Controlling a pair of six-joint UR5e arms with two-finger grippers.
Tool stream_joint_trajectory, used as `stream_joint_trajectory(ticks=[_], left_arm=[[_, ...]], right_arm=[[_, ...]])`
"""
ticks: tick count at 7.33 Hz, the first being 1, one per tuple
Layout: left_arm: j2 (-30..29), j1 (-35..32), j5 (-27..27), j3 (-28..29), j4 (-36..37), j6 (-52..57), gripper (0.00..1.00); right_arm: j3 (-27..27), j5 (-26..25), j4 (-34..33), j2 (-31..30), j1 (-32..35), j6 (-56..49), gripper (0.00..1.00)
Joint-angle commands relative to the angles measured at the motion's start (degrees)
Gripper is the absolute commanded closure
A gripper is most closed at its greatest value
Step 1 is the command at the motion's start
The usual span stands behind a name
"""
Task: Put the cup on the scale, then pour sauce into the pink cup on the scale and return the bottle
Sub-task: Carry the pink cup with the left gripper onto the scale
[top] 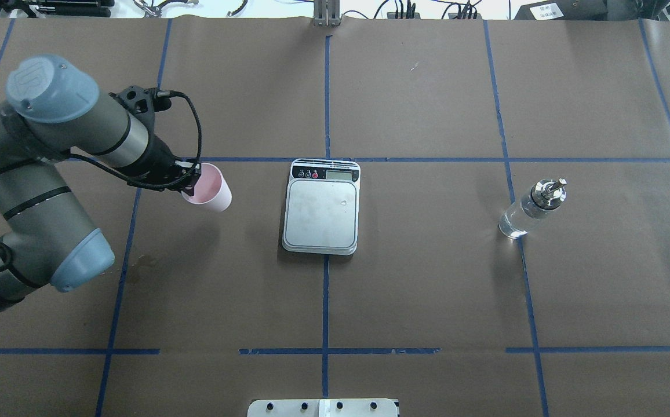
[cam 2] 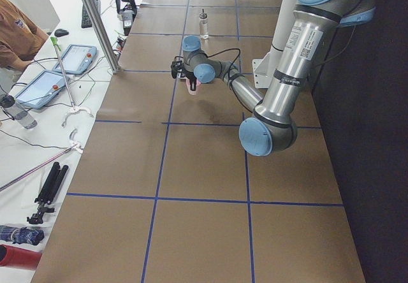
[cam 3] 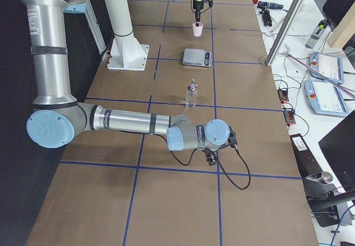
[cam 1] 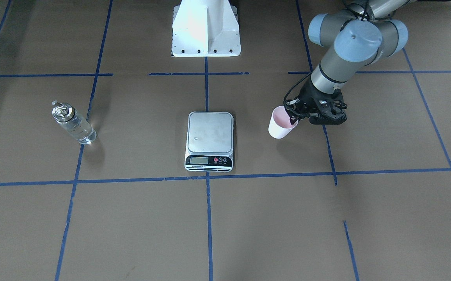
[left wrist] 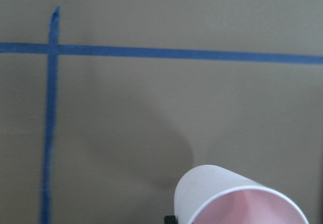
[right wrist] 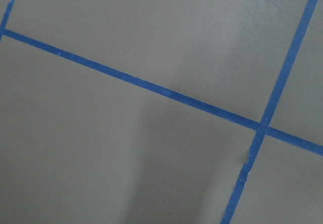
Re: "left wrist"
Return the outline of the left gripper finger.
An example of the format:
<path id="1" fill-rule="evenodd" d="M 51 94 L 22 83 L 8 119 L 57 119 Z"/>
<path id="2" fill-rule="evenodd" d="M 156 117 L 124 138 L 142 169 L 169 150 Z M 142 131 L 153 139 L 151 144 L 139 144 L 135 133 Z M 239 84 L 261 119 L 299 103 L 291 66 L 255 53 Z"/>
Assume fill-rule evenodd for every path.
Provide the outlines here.
<path id="1" fill-rule="evenodd" d="M 175 215 L 167 215 L 164 217 L 164 224 L 176 224 Z"/>

